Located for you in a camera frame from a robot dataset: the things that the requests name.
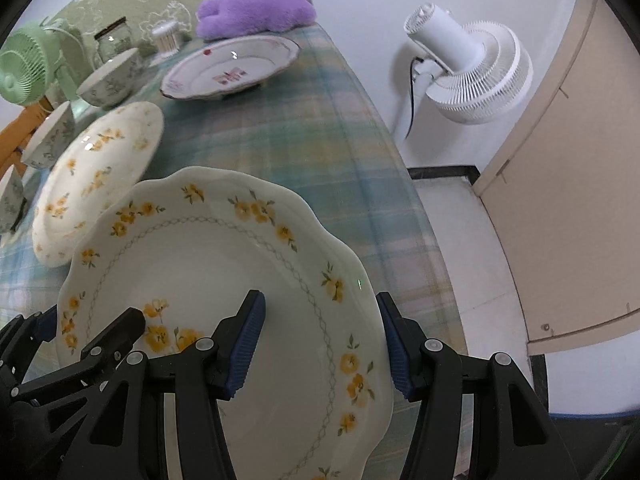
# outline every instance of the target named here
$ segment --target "white tile floor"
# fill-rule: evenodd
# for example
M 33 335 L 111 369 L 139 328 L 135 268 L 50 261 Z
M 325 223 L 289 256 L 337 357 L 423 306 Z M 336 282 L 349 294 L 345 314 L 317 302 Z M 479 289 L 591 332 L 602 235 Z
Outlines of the white tile floor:
M 532 383 L 518 293 L 482 202 L 462 178 L 415 185 L 449 271 L 469 355 L 507 352 Z

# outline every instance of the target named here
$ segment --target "green fan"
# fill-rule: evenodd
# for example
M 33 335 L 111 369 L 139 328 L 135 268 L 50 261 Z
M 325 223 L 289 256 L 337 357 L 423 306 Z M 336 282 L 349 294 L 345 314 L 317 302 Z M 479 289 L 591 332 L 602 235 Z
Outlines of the green fan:
M 66 36 L 77 44 L 65 49 Z M 75 67 L 65 59 L 69 54 L 75 57 Z M 29 23 L 12 32 L 0 49 L 0 95 L 17 105 L 28 106 L 42 99 L 54 80 L 73 101 L 78 98 L 78 85 L 90 72 L 81 40 L 62 20 L 45 27 Z

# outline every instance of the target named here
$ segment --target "glass jar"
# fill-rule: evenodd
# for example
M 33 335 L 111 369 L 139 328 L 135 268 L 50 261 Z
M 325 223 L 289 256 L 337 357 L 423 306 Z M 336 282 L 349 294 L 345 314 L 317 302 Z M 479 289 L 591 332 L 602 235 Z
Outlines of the glass jar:
M 103 63 L 129 50 L 133 43 L 131 29 L 125 17 L 98 32 L 94 39 L 98 42 L 98 56 Z

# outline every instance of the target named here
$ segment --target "metal pin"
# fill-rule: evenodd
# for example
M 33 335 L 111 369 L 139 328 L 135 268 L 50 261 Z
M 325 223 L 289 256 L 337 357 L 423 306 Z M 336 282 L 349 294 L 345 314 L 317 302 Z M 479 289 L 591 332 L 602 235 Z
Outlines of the metal pin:
M 198 339 L 196 341 L 196 348 L 202 351 L 213 348 L 213 339 L 211 339 L 210 337 L 203 337 L 202 339 Z
M 140 361 L 142 361 L 142 352 L 131 352 L 127 356 L 127 363 L 130 365 L 137 365 Z
M 424 347 L 431 352 L 439 352 L 444 348 L 442 342 L 437 339 L 427 339 L 427 341 L 424 342 Z
M 495 362 L 502 366 L 508 366 L 511 364 L 511 358 L 504 352 L 498 352 L 495 355 Z

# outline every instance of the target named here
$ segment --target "table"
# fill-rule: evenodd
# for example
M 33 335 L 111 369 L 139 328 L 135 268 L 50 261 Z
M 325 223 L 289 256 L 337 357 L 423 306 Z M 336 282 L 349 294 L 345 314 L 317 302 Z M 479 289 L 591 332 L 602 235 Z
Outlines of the table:
M 289 187 L 360 257 L 375 292 L 388 290 L 402 313 L 429 336 L 466 353 L 433 230 L 364 88 L 318 25 L 284 36 L 299 44 L 300 58 L 264 85 L 219 101 L 178 102 L 159 92 L 162 76 L 201 47 L 200 40 L 146 70 L 126 102 L 146 100 L 161 107 L 165 130 L 144 178 L 210 166 Z M 45 173 L 27 175 L 30 198 L 45 178 Z M 55 304 L 68 272 L 68 266 L 47 269 L 38 263 L 31 247 L 32 220 L 30 208 L 15 235 L 0 242 L 0 324 Z M 50 371 L 56 362 L 52 344 L 44 344 L 30 373 Z M 458 471 L 469 459 L 471 411 L 465 402 Z M 391 426 L 372 453 L 364 479 L 399 477 L 417 413 L 418 406 L 396 392 Z

